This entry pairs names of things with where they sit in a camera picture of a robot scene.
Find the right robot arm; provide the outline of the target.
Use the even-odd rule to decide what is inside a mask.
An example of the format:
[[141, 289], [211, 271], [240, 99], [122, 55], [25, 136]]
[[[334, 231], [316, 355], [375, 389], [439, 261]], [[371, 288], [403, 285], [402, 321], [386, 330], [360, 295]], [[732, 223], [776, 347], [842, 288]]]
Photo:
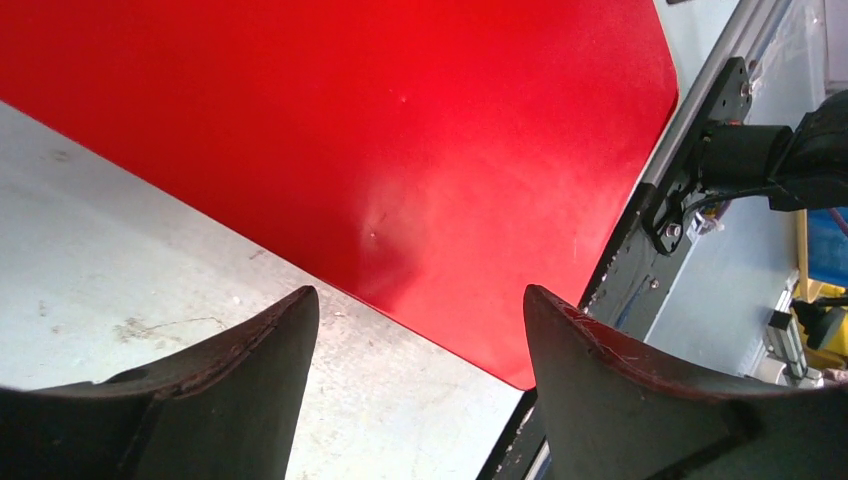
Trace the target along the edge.
[[717, 124], [696, 156], [705, 197], [685, 212], [747, 197], [765, 197], [773, 211], [847, 205], [847, 92], [828, 97], [797, 128]]

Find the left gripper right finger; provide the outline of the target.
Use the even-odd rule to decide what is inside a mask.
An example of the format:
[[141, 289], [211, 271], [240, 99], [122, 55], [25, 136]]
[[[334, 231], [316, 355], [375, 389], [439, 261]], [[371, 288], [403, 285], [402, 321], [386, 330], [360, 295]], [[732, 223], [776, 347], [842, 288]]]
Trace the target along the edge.
[[843, 479], [847, 389], [714, 371], [524, 293], [538, 403], [559, 479]]

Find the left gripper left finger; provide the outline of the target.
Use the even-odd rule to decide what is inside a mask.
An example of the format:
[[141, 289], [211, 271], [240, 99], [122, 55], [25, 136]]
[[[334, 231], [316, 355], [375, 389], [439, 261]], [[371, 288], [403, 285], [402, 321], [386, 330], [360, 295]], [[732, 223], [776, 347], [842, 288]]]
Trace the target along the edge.
[[282, 479], [319, 328], [303, 286], [101, 383], [1, 392], [5, 479]]

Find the red box lid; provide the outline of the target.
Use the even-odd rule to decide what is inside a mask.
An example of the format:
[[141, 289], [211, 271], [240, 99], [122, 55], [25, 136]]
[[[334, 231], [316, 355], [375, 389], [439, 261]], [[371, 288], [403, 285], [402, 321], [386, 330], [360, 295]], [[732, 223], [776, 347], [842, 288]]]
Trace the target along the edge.
[[678, 81], [651, 1], [5, 1], [1, 98], [528, 390]]

